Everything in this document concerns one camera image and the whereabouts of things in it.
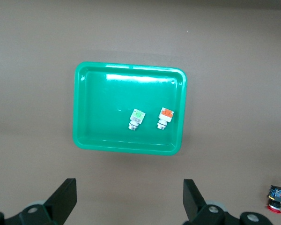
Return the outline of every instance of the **plastic tray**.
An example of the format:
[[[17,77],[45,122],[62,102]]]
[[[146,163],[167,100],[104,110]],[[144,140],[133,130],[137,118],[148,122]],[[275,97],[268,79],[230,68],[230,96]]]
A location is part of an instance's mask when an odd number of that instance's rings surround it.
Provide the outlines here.
[[[181,147],[186,76],[178,68],[83,62],[75,72],[73,140],[82,149],[173,155]],[[174,111],[157,128],[162,107]],[[134,109],[146,116],[128,129]]]

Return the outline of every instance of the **screw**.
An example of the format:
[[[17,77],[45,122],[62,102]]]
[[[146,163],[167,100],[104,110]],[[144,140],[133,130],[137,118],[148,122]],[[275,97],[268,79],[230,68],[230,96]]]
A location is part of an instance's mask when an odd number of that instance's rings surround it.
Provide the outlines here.
[[[215,206],[210,206],[208,209],[212,213],[218,213],[219,212],[219,210]]]
[[[33,207],[33,208],[29,209],[27,212],[28,213],[34,213],[36,211],[37,211],[37,207]]]
[[[249,215],[247,215],[247,217],[248,217],[249,220],[251,220],[253,222],[258,222],[259,221],[258,217],[255,216],[254,214],[249,214]]]

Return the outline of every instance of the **cardboard surface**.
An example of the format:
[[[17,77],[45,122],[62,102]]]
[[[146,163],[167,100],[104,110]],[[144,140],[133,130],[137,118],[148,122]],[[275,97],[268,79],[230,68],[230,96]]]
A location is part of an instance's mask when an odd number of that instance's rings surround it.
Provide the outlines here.
[[[10,217],[77,179],[66,224],[182,224],[183,179],[231,215],[281,186],[281,5],[198,1],[0,1],[0,211]],[[172,157],[72,141],[82,61],[181,68],[184,138]]]

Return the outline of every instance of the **green tray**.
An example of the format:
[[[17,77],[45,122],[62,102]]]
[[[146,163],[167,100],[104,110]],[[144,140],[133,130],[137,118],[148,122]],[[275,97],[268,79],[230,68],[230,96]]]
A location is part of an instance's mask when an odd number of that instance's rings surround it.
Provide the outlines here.
[[[73,140],[82,149],[173,155],[181,147],[186,76],[178,68],[83,62],[75,71]],[[157,128],[162,107],[174,111]],[[134,109],[146,113],[133,131]]]

